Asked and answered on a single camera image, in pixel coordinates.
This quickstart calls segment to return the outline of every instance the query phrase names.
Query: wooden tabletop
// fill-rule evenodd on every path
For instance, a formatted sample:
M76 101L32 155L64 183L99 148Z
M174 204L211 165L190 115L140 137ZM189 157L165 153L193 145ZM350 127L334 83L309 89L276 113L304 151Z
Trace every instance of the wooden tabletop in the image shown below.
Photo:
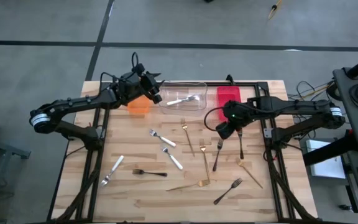
M283 81L266 82L271 96L287 100ZM81 95L96 95L98 88L99 82L84 82ZM242 101L253 96L253 88L241 87ZM94 211L95 222L277 221L269 170L267 162L262 158L265 146L260 122L256 121L243 129L242 142L244 164L262 184L262 189L236 164L236 158L239 157L239 138L236 134L224 141L218 169L212 172L219 136L205 128L203 118L208 110L216 107L216 88L208 88L207 100L207 109L202 116L163 114L158 105L152 105L150 113L145 115L129 114L123 106L118 110L111 110L100 180L109 173L119 156L123 155L124 160L113 173L112 181L98 190ZM77 113L75 124L89 126L93 115L93 110ZM210 119L217 117L216 113L212 113ZM186 119L195 157L181 128L181 118ZM293 125L293 119L289 115L277 117L276 122L278 127L283 128ZM156 130L177 144L175 148L169 147L169 152L183 165L183 170L177 169L170 158L161 151L160 140L150 136L149 129ZM200 139L204 139L206 143L211 184L167 192L166 190L174 187L195 184L199 180L207 179L203 154L199 147ZM298 141L291 141L290 144L298 145ZM81 141L71 142L68 153L82 145ZM301 152L286 148L283 150L283 156L291 190L307 211L316 217L316 208ZM66 159L52 218L61 215L78 193L85 157L86 149L83 149ZM133 175L133 169L166 172L168 177ZM236 189L231 190L218 205L214 205L213 201L229 189L237 178L244 181ZM284 213L287 214L282 192L280 198ZM88 209L88 202L89 199L86 198L85 211Z

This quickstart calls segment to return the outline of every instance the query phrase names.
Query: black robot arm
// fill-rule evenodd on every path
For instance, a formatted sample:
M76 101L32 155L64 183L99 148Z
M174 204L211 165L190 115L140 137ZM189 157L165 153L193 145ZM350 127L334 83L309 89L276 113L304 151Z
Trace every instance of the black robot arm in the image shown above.
M101 147L101 141L100 133L96 131L95 127L82 128L62 121L62 118L69 113L95 108L116 109L121 105L126 106L142 95L145 95L154 103L159 103L162 101L161 96L158 95L162 83L155 81L155 77L159 73L144 73L144 70L141 63L136 63L131 72L123 74L120 78L106 73L112 77L112 82L100 82L99 93L96 96L86 95L82 98L67 98L42 105L30 112L30 124L38 133L58 132L67 139L71 137L80 138L84 142L85 148L97 150Z
M227 139L235 130L260 120L275 118L281 114L311 115L310 119L288 128L264 130L265 136L272 138L281 148L293 136L303 135L318 128L336 129L345 123L341 109L327 100L321 101L283 101L274 96L249 98L245 103L229 101L223 106L227 121L216 126L222 139Z

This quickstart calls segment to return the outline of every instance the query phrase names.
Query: gray floor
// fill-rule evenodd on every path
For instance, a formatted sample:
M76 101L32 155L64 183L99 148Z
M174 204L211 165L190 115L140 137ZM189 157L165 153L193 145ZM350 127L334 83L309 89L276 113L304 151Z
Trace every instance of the gray floor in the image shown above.
M167 80L284 80L287 92L306 80L332 79L335 68L358 62L358 1L284 1L267 22L275 0L117 0L105 42L304 45L350 47L348 52L151 49L102 47L92 80L101 72L128 72L133 51L151 72ZM0 40L96 42L108 0L0 0ZM28 161L12 160L6 174L13 198L0 199L0 218L8 223L44 221L67 141L58 134L37 134L30 110L55 99L79 95L93 47L0 45L0 140L32 151ZM318 136L342 136L319 130ZM358 223L342 211L349 203L336 180L311 179L320 218Z

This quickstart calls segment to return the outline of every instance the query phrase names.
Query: transparent bin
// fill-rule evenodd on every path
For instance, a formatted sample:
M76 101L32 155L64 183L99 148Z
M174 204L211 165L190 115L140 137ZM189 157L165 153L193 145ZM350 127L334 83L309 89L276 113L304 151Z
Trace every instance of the transparent bin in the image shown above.
M164 82L160 87L161 111L165 114L201 116L206 108L207 90L205 83Z

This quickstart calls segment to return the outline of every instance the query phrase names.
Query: utensil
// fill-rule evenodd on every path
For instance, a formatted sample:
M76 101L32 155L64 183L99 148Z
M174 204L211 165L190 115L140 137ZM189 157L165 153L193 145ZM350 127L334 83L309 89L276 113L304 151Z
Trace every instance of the utensil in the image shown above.
M241 179L241 178L238 178L237 180L235 180L235 181L233 182L233 184L231 184L230 189L227 190L227 192L225 192L222 196L218 197L218 199L216 199L216 200L214 201L214 204L217 205L217 204L222 200L222 198L223 198L231 189L236 188L238 185L241 184L241 182L242 182L242 179Z
M195 157L195 155L194 155L194 150L193 150L193 146L191 145L190 138L189 138L189 134L187 133L187 124L186 124L185 119L182 118L182 119L180 120L180 123L181 123L181 128L183 128L183 130L185 130L185 132L186 132L186 137L187 137L187 141L189 142L189 146L190 146L190 149L191 149L191 153L193 153L193 157Z
M100 186L105 186L110 181L111 174L117 169L118 165L121 163L121 161L124 159L124 156L120 156L115 163L115 165L111 168L110 173L104 177L102 182L100 183Z
M222 149L222 146L223 146L223 139L219 139L219 141L218 141L218 153L216 154L215 164L214 164L214 167L212 169L212 171L214 171L214 172L216 171L216 166L218 165L218 156L219 156L219 152Z
M171 160L173 161L173 163L180 169L182 170L183 169L183 166L180 165L180 163L174 158L173 155L169 154L168 152L168 148L167 147L164 147L162 149L163 152L167 153L169 155L169 157L171 158Z
M153 172L146 172L146 171L141 170L141 169L134 169L134 170L132 170L132 174L140 174L140 175L142 175L142 174L154 174L154 175L160 175L160 176L163 176L163 177L168 176L168 174L167 174L167 173L153 173Z
M194 99L197 99L199 98L199 96L197 94L194 94L194 95L191 95L191 96L187 96L186 98L184 99L179 99L179 100L174 100L174 101L169 101L167 103L168 106L171 106L171 105L175 105L177 103L181 103L181 102L189 102L191 100L194 100Z
M239 135L240 139L240 158L244 159L244 153L242 152L242 129L238 130L237 134Z
M245 167L244 162L242 162L239 158L236 158L236 162L237 165L244 168L247 171L247 173L251 176L251 178L259 185L259 187L263 189L262 184L260 184L259 181L251 174L251 172L249 172L249 170Z
M205 143L204 143L204 139L200 139L200 149L201 151L203 152L203 155L204 155L204 163L205 163L205 171L206 171L206 175L208 177L208 180L209 179L209 170L208 170L208 162L206 161L206 156L205 156Z
M154 136L154 137L158 137L161 139L161 141L167 143L168 145L172 146L172 147L176 147L177 145L173 142L173 141L169 141L168 139L162 137L162 136L159 136L153 129L150 129L150 135L151 136Z
M199 182L197 182L196 184L190 184L190 185L184 185L184 186L180 186L180 187L175 187L175 188L172 188L172 189L169 189L167 191L170 191L170 190L178 190L178 189L184 189L184 188L187 188L187 187L192 187L192 186L196 186L198 185L199 187L204 187L204 186L207 186L211 183L211 181L209 180L200 180Z

